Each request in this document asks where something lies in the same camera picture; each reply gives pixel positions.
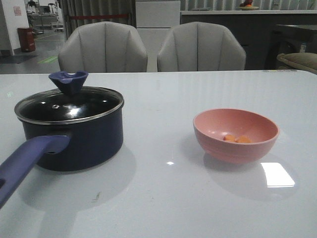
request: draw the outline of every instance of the tiled floor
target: tiled floor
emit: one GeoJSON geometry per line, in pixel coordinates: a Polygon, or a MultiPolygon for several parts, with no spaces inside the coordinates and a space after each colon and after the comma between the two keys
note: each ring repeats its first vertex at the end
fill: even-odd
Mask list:
{"type": "Polygon", "coordinates": [[[17,54],[35,55],[36,57],[22,63],[2,63],[0,64],[0,74],[52,73],[60,71],[57,55],[64,42],[64,32],[45,29],[44,34],[37,35],[35,38],[35,51],[17,54]]]}

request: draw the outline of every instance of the bowl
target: bowl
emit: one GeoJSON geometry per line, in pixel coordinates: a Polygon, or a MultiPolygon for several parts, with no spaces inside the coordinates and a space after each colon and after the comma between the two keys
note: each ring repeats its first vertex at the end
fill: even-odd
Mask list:
{"type": "Polygon", "coordinates": [[[239,109],[211,109],[194,118],[200,146],[212,157],[233,164],[253,162],[266,155],[279,135],[278,126],[259,114],[239,109]],[[246,136],[251,143],[224,140],[246,136]]]}

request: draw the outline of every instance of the orange food piece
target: orange food piece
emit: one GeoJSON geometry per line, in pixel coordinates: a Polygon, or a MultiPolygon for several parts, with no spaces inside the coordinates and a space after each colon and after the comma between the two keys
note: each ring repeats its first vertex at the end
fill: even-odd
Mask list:
{"type": "Polygon", "coordinates": [[[224,136],[223,140],[235,142],[236,137],[234,135],[227,134],[227,135],[224,136]]]}
{"type": "Polygon", "coordinates": [[[236,139],[237,143],[251,143],[251,140],[245,136],[245,135],[241,135],[239,138],[236,139]]]}

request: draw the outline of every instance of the saucepan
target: saucepan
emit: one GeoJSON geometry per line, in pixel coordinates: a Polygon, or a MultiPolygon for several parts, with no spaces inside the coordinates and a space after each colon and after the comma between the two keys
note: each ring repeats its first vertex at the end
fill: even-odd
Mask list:
{"type": "Polygon", "coordinates": [[[88,73],[49,75],[58,87],[22,99],[14,108],[26,142],[0,165],[0,208],[38,164],[53,171],[78,171],[115,155],[123,143],[123,96],[83,86],[88,73]]]}

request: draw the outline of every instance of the chair backrest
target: chair backrest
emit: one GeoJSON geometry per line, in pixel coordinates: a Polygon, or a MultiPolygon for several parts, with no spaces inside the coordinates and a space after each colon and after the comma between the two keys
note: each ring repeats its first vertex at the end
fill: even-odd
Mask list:
{"type": "Polygon", "coordinates": [[[158,52],[158,71],[244,70],[245,61],[228,28],[191,22],[170,28],[158,52]]]}
{"type": "Polygon", "coordinates": [[[76,28],[58,62],[67,72],[146,72],[148,57],[136,28],[104,21],[76,28]]]}

